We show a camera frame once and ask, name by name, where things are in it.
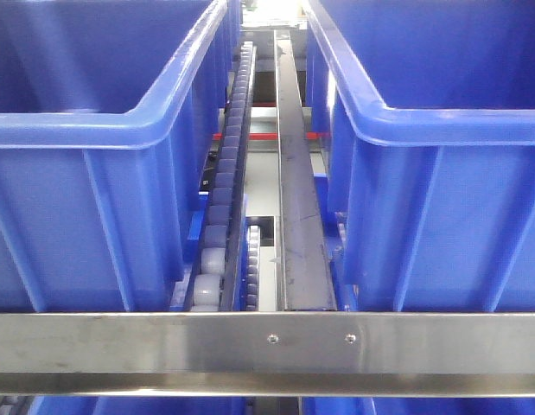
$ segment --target metal channel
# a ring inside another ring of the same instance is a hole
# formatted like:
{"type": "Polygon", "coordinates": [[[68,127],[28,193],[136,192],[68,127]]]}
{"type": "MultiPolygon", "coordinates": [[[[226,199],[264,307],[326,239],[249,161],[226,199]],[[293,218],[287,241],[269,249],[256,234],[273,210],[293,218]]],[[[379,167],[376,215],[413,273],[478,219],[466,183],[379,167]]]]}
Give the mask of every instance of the metal channel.
{"type": "Polygon", "coordinates": [[[290,32],[274,36],[284,308],[336,310],[290,32]]]}
{"type": "Polygon", "coordinates": [[[1,314],[7,393],[535,396],[535,314],[1,314]]]}

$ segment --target gray roller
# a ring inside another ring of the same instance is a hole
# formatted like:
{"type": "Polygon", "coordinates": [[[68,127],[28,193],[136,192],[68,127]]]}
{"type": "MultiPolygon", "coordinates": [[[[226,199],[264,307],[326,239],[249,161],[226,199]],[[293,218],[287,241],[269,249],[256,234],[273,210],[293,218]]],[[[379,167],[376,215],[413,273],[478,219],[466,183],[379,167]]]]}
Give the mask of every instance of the gray roller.
{"type": "Polygon", "coordinates": [[[221,275],[200,274],[194,281],[194,305],[214,305],[219,307],[221,296],[221,275]]]}
{"type": "Polygon", "coordinates": [[[193,305],[190,309],[192,313],[216,313],[219,311],[219,305],[193,305]]]}
{"type": "Polygon", "coordinates": [[[207,225],[204,228],[204,247],[225,248],[227,230],[225,225],[207,225]]]}
{"type": "Polygon", "coordinates": [[[232,159],[232,158],[236,158],[238,154],[239,154],[238,147],[232,147],[232,146],[226,145],[225,143],[225,145],[221,149],[220,157],[223,159],[232,159]]]}
{"type": "Polygon", "coordinates": [[[231,188],[234,186],[234,173],[218,173],[215,177],[216,188],[231,188]]]}
{"type": "Polygon", "coordinates": [[[217,163],[217,171],[219,173],[233,173],[236,170],[236,160],[234,159],[226,159],[226,160],[219,160],[217,163]]]}
{"type": "Polygon", "coordinates": [[[231,219],[230,206],[210,206],[207,211],[207,223],[209,225],[224,225],[228,226],[231,219]]]}
{"type": "Polygon", "coordinates": [[[227,147],[238,147],[240,145],[240,131],[234,136],[226,135],[223,144],[227,147]]]}
{"type": "Polygon", "coordinates": [[[212,202],[214,205],[230,205],[232,203],[232,188],[214,188],[212,202]]]}
{"type": "Polygon", "coordinates": [[[201,273],[225,273],[225,248],[204,248],[201,251],[201,273]]]}

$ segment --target stainless steel bar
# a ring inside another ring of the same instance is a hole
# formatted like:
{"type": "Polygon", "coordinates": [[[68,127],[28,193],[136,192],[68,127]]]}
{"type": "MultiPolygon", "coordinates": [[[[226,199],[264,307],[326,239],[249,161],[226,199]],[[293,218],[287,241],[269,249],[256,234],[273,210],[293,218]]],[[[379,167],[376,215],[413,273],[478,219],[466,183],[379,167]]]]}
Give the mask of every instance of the stainless steel bar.
{"type": "Polygon", "coordinates": [[[535,374],[535,314],[0,314],[0,373],[535,374]]]}
{"type": "Polygon", "coordinates": [[[290,32],[274,36],[285,309],[336,310],[290,32]]]}

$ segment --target blue plastic crate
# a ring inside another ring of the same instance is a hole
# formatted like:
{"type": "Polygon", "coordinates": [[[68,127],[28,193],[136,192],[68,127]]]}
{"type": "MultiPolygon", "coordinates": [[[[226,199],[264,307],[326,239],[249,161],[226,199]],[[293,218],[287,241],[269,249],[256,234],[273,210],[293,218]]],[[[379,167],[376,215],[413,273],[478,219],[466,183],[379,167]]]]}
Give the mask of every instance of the blue plastic crate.
{"type": "Polygon", "coordinates": [[[28,415],[245,415],[245,398],[39,397],[28,415]]]}
{"type": "Polygon", "coordinates": [[[535,1],[309,0],[362,310],[535,310],[535,1]]]}
{"type": "Polygon", "coordinates": [[[0,311],[168,306],[225,97],[226,12],[0,0],[0,311]]]}
{"type": "Polygon", "coordinates": [[[303,415],[535,415],[535,399],[308,398],[303,415]]]}

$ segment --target bolt head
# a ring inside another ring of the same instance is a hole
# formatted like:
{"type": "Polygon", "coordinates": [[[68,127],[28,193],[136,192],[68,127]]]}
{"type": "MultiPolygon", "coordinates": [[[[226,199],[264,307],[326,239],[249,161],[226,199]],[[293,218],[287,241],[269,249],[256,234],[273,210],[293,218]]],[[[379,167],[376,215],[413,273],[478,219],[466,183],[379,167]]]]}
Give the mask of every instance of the bolt head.
{"type": "Polygon", "coordinates": [[[346,335],[346,337],[344,337],[344,340],[347,342],[347,343],[355,343],[355,341],[357,340],[357,336],[356,335],[352,335],[351,333],[348,333],[346,335]]]}
{"type": "Polygon", "coordinates": [[[270,334],[267,336],[267,341],[270,343],[270,344],[277,344],[278,341],[279,341],[279,338],[278,338],[278,335],[275,335],[275,334],[270,334]]]}

